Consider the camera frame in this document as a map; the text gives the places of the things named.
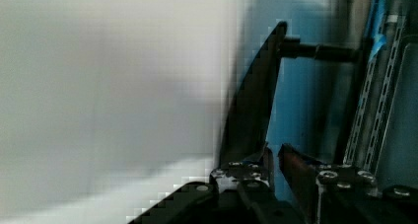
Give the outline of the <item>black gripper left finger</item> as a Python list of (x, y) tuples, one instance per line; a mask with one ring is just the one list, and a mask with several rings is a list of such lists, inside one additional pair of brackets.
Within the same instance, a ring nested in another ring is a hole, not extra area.
[(237, 190), (243, 182), (264, 183), (270, 190), (275, 190), (273, 153), (269, 148), (241, 161), (225, 163), (209, 175), (209, 183), (213, 184), (219, 193)]

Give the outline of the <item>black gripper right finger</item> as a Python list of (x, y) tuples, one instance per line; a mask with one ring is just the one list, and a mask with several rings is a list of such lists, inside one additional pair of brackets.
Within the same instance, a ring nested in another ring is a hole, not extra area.
[(283, 144), (279, 168), (308, 224), (378, 224), (377, 180), (352, 165), (325, 164)]

